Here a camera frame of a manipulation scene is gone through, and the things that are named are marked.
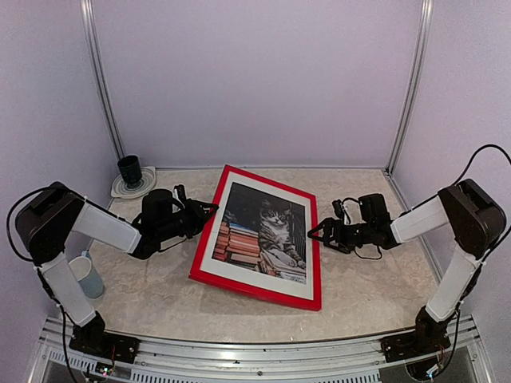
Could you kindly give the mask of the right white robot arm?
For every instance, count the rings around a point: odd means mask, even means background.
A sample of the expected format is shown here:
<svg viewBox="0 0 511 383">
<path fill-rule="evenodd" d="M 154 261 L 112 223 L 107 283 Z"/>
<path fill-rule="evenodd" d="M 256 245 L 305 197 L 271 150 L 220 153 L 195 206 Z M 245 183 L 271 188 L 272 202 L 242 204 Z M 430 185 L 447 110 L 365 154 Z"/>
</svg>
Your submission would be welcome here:
<svg viewBox="0 0 511 383">
<path fill-rule="evenodd" d="M 418 311 L 414 328 L 381 340 L 388 362 L 450 348 L 448 325 L 474 288 L 489 254 L 509 233 L 503 209 L 472 179 L 442 188 L 395 219 L 381 194 L 364 195 L 355 201 L 360 223 L 351 223 L 343 201 L 336 200 L 332 204 L 335 217 L 309 230 L 308 238 L 350 254 L 365 245 L 391 250 L 439 229 L 451 234 L 454 247 L 450 263 L 436 291 Z"/>
</svg>

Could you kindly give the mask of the cat photo print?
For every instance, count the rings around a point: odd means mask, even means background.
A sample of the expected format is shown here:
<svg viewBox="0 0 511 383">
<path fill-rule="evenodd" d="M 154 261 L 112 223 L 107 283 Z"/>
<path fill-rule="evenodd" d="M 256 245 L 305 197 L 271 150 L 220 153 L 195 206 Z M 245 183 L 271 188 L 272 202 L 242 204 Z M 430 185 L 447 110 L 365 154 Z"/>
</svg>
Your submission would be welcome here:
<svg viewBox="0 0 511 383">
<path fill-rule="evenodd" d="M 233 183 L 212 259 L 300 284 L 307 282 L 306 209 Z"/>
</svg>

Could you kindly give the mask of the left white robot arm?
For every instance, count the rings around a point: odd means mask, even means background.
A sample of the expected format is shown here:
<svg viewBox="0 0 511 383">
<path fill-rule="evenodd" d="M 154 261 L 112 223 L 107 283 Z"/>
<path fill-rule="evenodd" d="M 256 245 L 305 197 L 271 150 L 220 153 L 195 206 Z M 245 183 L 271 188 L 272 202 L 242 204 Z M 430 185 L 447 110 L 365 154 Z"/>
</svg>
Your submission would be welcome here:
<svg viewBox="0 0 511 383">
<path fill-rule="evenodd" d="M 79 233 L 109 245 L 135 259 L 146 260 L 164 251 L 163 242 L 191 239 L 204 229 L 218 210 L 214 203 L 190 199 L 184 186 L 153 189 L 132 221 L 114 215 L 76 191 L 55 182 L 21 198 L 14 205 L 6 227 L 14 228 L 34 265 L 43 288 L 73 324 L 65 344 L 72 350 L 112 363 L 135 361 L 140 341 L 106 331 L 105 321 L 79 286 L 65 256 L 70 234 Z"/>
</svg>

